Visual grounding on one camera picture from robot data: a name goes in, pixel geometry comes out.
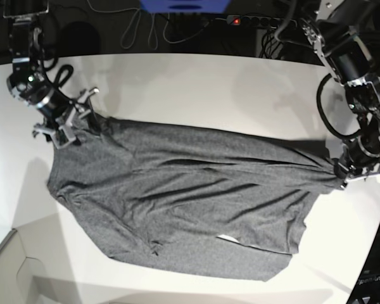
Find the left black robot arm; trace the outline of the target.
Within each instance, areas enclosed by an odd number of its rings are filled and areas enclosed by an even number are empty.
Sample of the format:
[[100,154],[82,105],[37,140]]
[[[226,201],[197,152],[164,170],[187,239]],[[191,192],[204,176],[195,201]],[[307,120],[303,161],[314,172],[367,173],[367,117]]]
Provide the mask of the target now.
[[[380,1],[317,1],[311,13],[302,13],[300,28],[309,48],[328,69],[316,93],[319,115],[326,129],[343,143],[343,154],[334,165],[346,186],[351,181],[380,177],[380,80],[375,61],[358,34],[358,26],[380,5]],[[322,91],[329,80],[346,94],[359,128],[339,133],[322,107]]]

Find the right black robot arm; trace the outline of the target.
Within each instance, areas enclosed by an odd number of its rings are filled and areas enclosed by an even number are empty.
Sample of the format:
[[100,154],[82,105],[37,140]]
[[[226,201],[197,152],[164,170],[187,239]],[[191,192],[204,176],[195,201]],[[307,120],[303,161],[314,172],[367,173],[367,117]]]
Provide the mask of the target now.
[[91,97],[97,87],[82,90],[75,98],[66,96],[61,87],[70,79],[73,66],[60,67],[54,80],[48,78],[45,66],[44,31],[40,16],[49,12],[48,1],[5,1],[3,17],[9,21],[9,51],[12,74],[6,84],[17,100],[34,108],[43,116],[32,135],[42,134],[57,149],[78,144],[73,123],[96,116]]

